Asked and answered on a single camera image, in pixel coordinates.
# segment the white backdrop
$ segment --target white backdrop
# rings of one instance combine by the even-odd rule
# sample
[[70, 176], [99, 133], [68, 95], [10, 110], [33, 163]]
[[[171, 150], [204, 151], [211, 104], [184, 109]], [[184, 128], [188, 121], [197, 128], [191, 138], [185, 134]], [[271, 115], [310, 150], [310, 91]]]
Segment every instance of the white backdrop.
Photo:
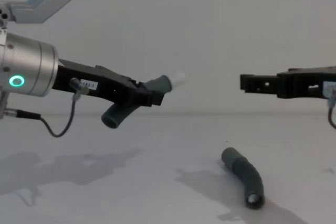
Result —
[[[185, 86], [143, 112], [324, 111], [320, 100], [244, 95], [241, 73], [336, 65], [336, 0], [74, 0], [43, 25], [10, 30], [57, 46], [60, 58], [141, 81], [184, 70]], [[12, 95], [10, 105], [68, 113], [71, 95]], [[85, 98], [78, 113], [110, 103]]]

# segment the cable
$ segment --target cable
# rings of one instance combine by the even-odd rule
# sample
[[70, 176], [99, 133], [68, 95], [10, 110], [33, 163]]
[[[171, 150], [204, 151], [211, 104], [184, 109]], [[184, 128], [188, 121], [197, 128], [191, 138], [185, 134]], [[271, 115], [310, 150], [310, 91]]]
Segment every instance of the cable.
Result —
[[330, 125], [336, 129], [336, 124], [333, 122], [332, 120], [332, 112], [333, 112], [333, 108], [329, 108], [328, 110], [328, 122], [330, 123]]
[[61, 133], [59, 133], [59, 134], [55, 134], [53, 132], [53, 130], [51, 129], [50, 125], [47, 123], [47, 121], [44, 118], [40, 118], [40, 120], [44, 123], [44, 125], [47, 127], [47, 130], [49, 131], [49, 133], [53, 137], [56, 137], [56, 138], [62, 137], [70, 129], [70, 126], [71, 126], [72, 121], [74, 120], [74, 116], [75, 116], [75, 108], [76, 108], [76, 101], [73, 100], [72, 101], [72, 105], [71, 105], [71, 114], [70, 114], [70, 118], [69, 118], [68, 124], [65, 127], [65, 129]]

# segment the white tabletop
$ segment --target white tabletop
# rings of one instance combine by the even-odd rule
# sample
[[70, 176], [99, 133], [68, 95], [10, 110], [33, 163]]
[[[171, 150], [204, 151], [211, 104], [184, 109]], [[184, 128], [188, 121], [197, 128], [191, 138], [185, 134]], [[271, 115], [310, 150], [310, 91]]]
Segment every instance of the white tabletop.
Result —
[[[62, 128], [66, 118], [48, 118]], [[118, 130], [76, 118], [0, 124], [0, 221], [15, 224], [331, 224], [336, 131], [325, 115], [133, 116]], [[249, 210], [220, 161], [237, 148], [266, 205]]]

